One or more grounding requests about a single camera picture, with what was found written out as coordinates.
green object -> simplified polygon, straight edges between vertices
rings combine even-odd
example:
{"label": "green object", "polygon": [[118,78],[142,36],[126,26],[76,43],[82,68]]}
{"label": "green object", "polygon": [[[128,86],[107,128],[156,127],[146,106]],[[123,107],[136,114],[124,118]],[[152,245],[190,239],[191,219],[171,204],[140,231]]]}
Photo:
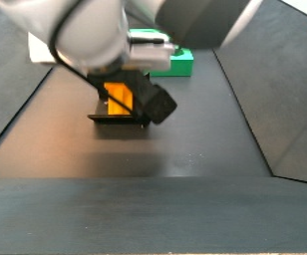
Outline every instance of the green object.
{"label": "green object", "polygon": [[[160,31],[155,29],[131,29],[134,32],[156,33]],[[152,77],[181,77],[191,76],[193,69],[193,55],[189,49],[181,48],[175,50],[173,56],[170,56],[170,69],[167,71],[151,71]]]}

